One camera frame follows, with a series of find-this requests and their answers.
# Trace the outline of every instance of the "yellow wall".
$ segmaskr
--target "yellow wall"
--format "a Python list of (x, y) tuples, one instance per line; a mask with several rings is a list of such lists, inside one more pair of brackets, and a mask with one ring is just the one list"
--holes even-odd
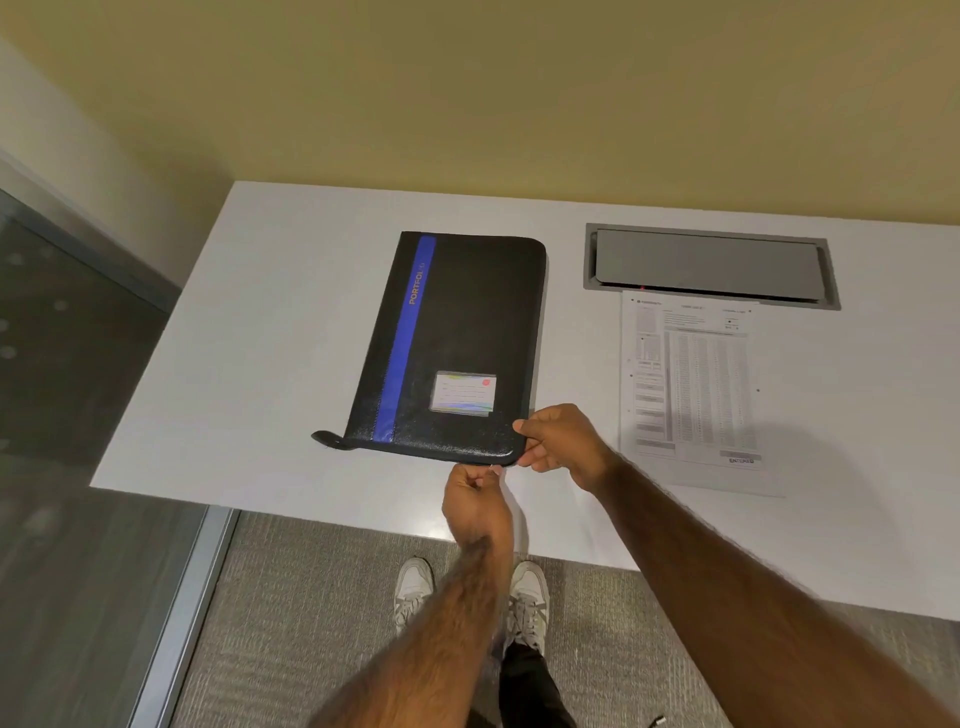
[(960, 224), (953, 0), (0, 0), (0, 34), (205, 224), (233, 179)]

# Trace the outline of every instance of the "gray carpet floor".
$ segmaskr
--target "gray carpet floor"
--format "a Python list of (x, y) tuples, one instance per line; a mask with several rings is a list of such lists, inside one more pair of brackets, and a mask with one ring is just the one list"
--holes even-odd
[[(450, 544), (244, 514), (174, 715), (178, 728), (303, 726), (394, 634), (396, 572), (424, 557), (438, 581)], [(640, 574), (553, 559), (547, 663), (581, 726), (726, 726)], [(960, 712), (957, 625), (833, 605)], [(496, 722), (495, 666), (475, 707)]]

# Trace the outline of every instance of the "black pants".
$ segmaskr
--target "black pants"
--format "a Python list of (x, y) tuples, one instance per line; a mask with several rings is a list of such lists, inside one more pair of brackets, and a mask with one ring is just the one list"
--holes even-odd
[(500, 667), (503, 728), (576, 728), (540, 653), (525, 644), (507, 647)]

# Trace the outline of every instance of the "printed document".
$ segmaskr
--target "printed document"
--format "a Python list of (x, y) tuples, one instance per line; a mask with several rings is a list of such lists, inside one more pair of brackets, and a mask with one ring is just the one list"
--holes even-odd
[(779, 495), (754, 423), (757, 304), (622, 295), (620, 450), (663, 485)]

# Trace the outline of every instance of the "hand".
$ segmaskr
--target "hand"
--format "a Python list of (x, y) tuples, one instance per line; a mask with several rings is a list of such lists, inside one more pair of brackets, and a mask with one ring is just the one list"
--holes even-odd
[(444, 516), (461, 548), (487, 536), (494, 555), (511, 566), (514, 517), (500, 492), (501, 473), (499, 465), (454, 465), (446, 480)]
[(573, 482), (591, 493), (621, 462), (576, 404), (544, 407), (529, 420), (514, 422), (514, 430), (527, 437), (526, 451), (516, 461), (519, 466), (532, 466), (538, 473), (567, 468)]

